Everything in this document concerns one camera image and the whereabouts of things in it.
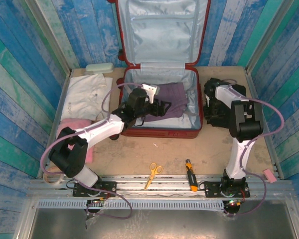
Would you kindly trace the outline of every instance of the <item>blue wooden wall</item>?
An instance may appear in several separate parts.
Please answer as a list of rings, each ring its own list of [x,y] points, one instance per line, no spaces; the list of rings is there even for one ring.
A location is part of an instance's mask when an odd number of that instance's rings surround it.
[[[285,118],[283,130],[272,137],[285,178],[299,195],[299,0],[295,0],[252,71],[260,99],[277,107]],[[264,109],[269,130],[279,117]]]
[[[113,62],[122,47],[106,0],[36,0],[70,68]],[[246,66],[283,0],[211,0],[198,66]]]
[[[24,0],[0,0],[0,239],[12,238],[65,73]]]

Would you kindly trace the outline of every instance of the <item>small pink object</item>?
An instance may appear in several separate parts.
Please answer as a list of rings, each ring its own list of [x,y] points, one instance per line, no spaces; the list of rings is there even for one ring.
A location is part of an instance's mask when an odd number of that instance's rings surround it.
[[[274,176],[274,174],[270,171],[270,169],[266,169],[263,171],[264,175],[268,179],[270,183],[274,183],[277,181],[277,178]]]
[[[89,119],[63,119],[60,124],[59,128],[57,130],[57,135],[60,134],[61,130],[63,130],[66,127],[70,127],[71,129],[78,129],[78,128],[84,128],[87,126],[90,126],[92,121]],[[93,161],[93,148],[91,147],[87,152],[86,152],[86,157],[85,157],[85,163],[92,163]]]

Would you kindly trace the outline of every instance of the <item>folded purple garment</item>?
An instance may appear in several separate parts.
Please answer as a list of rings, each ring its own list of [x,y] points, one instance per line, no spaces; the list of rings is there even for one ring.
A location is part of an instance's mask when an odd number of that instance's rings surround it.
[[[188,104],[184,84],[182,82],[159,85],[159,93],[154,98],[160,101],[171,102],[171,107],[162,117],[147,115],[145,122],[179,118],[183,115],[186,105]]]

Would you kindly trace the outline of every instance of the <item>red suitcase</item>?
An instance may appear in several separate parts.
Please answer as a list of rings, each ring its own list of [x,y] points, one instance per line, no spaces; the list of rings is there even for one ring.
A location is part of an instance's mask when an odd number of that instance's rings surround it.
[[[188,98],[181,118],[145,122],[125,136],[196,138],[203,125],[202,93],[197,70],[211,0],[115,0],[128,67],[122,82],[183,82]],[[120,103],[127,99],[122,88]]]

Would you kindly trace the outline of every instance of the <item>suitcase lid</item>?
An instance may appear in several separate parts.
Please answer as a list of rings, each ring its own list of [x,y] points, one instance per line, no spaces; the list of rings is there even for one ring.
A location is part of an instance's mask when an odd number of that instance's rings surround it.
[[[116,0],[125,61],[195,65],[210,0]]]

